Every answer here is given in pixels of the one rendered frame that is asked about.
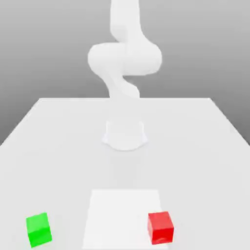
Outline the small green cube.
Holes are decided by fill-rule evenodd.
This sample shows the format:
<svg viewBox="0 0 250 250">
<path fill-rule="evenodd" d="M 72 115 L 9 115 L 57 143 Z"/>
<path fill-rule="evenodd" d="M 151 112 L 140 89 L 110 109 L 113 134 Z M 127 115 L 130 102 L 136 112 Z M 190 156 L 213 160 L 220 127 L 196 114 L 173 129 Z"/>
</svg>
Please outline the small green cube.
<svg viewBox="0 0 250 250">
<path fill-rule="evenodd" d="M 26 228 L 32 248 L 52 241 L 52 234 L 46 212 L 27 217 Z"/>
</svg>

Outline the small red cube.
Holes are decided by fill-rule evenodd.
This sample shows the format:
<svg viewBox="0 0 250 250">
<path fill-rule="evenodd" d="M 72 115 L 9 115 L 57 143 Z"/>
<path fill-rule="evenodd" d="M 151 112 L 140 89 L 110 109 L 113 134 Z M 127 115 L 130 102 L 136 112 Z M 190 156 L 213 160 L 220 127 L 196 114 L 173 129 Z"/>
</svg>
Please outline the small red cube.
<svg viewBox="0 0 250 250">
<path fill-rule="evenodd" d="M 168 211 L 149 213 L 147 230 L 153 245 L 173 242 L 174 225 Z"/>
</svg>

